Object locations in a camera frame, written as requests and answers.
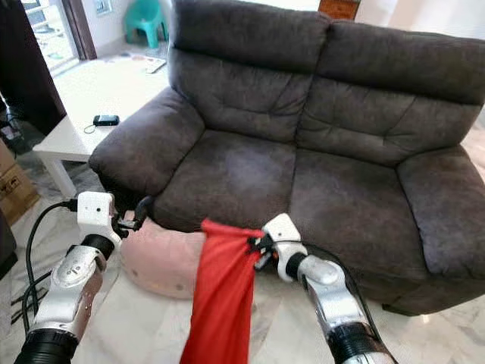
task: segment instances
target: table leg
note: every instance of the table leg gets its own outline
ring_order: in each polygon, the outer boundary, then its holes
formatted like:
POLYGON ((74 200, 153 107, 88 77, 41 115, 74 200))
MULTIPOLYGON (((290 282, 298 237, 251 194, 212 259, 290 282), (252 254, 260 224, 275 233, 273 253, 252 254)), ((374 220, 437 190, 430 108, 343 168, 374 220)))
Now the table leg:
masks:
POLYGON ((74 197, 76 195, 76 187, 70 179, 69 174, 67 174, 66 168, 62 165, 62 161, 60 159, 42 156, 40 158, 62 195, 67 198, 74 197))

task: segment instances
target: wooden cabinet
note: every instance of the wooden cabinet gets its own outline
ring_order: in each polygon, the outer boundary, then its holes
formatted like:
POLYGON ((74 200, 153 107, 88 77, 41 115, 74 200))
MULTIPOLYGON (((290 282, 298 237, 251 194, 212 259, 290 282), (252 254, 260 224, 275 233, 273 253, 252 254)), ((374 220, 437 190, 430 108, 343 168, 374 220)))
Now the wooden cabinet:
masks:
POLYGON ((319 11, 334 19, 354 20, 360 0, 320 0, 319 11))

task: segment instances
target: red cloth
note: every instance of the red cloth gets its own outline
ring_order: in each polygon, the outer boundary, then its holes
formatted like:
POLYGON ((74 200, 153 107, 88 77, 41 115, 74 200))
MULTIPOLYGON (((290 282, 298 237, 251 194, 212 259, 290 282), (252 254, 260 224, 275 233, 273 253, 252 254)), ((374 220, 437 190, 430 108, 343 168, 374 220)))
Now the red cloth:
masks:
POLYGON ((189 338, 180 364, 247 364, 254 264, 249 237, 262 231, 240 229, 205 219, 207 240, 197 271, 189 338))

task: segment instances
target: phone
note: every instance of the phone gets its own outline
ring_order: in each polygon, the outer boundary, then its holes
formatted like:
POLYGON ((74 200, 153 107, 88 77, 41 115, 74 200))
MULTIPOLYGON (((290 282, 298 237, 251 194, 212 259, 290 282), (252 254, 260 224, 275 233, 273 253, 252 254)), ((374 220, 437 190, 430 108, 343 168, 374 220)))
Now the phone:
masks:
POLYGON ((92 123, 97 127, 118 125, 120 117, 118 115, 96 115, 92 123))

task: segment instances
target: back cushion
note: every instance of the back cushion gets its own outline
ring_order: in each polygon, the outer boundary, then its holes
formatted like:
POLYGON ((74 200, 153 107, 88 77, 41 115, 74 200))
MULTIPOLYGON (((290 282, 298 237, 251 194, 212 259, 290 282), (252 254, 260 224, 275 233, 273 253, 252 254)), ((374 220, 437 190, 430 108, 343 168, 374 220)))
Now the back cushion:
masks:
POLYGON ((485 42, 336 21, 297 143, 396 165, 463 139, 485 98, 485 42))
POLYGON ((293 141, 328 18, 245 2, 177 0, 173 19, 171 86, 206 126, 293 141))

